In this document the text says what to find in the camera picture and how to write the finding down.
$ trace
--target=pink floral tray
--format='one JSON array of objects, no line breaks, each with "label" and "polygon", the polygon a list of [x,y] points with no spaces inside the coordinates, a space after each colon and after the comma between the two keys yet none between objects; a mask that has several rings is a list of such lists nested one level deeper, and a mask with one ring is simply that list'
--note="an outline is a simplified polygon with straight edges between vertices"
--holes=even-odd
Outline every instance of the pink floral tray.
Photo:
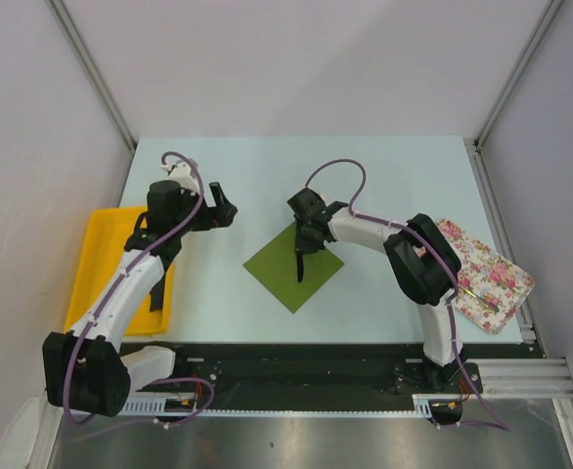
[{"label": "pink floral tray", "polygon": [[453,222],[443,219],[437,225],[463,263],[457,311],[487,332],[500,333],[530,294],[534,279]]}]

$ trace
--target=gray wall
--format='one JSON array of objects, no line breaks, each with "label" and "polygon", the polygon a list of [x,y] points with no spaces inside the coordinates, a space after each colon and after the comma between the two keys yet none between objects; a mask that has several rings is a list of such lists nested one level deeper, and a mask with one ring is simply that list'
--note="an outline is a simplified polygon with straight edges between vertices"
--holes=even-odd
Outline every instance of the gray wall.
[{"label": "gray wall", "polygon": [[573,2],[532,64],[485,158],[536,321],[573,372]]},{"label": "gray wall", "polygon": [[547,0],[66,3],[135,136],[473,137]]},{"label": "gray wall", "polygon": [[87,216],[129,160],[45,2],[0,2],[0,437],[42,395]]}]

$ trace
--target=green square mat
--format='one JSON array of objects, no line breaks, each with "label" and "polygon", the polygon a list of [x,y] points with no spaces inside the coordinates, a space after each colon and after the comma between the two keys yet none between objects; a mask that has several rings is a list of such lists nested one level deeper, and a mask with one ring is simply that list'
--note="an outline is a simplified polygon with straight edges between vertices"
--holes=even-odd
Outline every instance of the green square mat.
[{"label": "green square mat", "polygon": [[304,280],[297,282],[295,224],[291,224],[243,266],[285,307],[295,313],[343,267],[327,249],[304,255]]}]

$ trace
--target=white tabletop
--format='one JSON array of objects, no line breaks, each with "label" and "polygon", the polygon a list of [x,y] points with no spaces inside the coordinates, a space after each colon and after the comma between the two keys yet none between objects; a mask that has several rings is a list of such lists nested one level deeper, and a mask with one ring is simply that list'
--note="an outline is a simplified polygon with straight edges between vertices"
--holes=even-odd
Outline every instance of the white tabletop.
[{"label": "white tabletop", "polygon": [[[169,331],[182,342],[410,343],[422,342],[417,307],[400,290],[388,259],[351,244],[330,250],[345,262],[295,314],[244,268],[243,263],[292,223],[287,200],[322,163],[351,157],[368,170],[357,202],[363,213],[405,220],[422,212],[445,217],[494,245],[463,139],[444,137],[278,137],[142,139],[121,206],[145,205],[151,182],[165,178],[168,150],[194,159],[206,188],[218,181],[239,207],[232,227],[188,234],[176,260]],[[347,201],[360,172],[335,165],[312,188],[326,200]],[[211,196],[208,203],[212,205]],[[462,315],[466,343],[519,343],[512,319],[497,335]]]}]

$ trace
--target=robotic arm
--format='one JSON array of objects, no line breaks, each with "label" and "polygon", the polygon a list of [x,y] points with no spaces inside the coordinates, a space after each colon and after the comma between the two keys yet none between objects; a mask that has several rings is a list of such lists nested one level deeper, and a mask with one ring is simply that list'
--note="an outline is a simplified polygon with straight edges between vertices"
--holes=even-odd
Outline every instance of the robotic arm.
[{"label": "robotic arm", "polygon": [[[52,332],[43,344],[46,389],[52,405],[63,405],[70,357],[89,323],[91,327],[84,336],[71,375],[71,408],[115,416],[131,392],[169,376],[173,370],[173,351],[152,346],[121,358],[118,354],[121,340],[149,293],[152,294],[151,309],[161,307],[164,275],[182,248],[182,236],[188,232],[229,227],[237,207],[226,198],[219,183],[211,183],[215,206],[208,207],[203,201],[191,221],[171,234],[197,205],[199,185],[186,163],[167,165],[164,169],[168,179],[150,185],[148,210],[139,216],[109,284],[69,332]],[[165,239],[142,256],[143,251],[160,238]],[[101,305],[104,306],[95,317]]]},{"label": "robotic arm", "polygon": [[[416,248],[421,244],[414,237],[390,226],[356,218],[346,203],[335,201],[326,206],[322,198],[308,188],[294,195],[288,205],[295,214],[298,281],[304,276],[303,255],[325,249],[326,242],[353,242],[385,254],[400,288],[418,304],[425,356],[440,367],[441,372],[446,366],[453,366],[450,320],[441,301],[451,294],[452,284],[431,254],[418,255]],[[458,274],[460,259],[429,217],[418,214],[403,225],[425,238],[452,273]],[[460,351],[463,344],[457,340],[457,346]]]}]

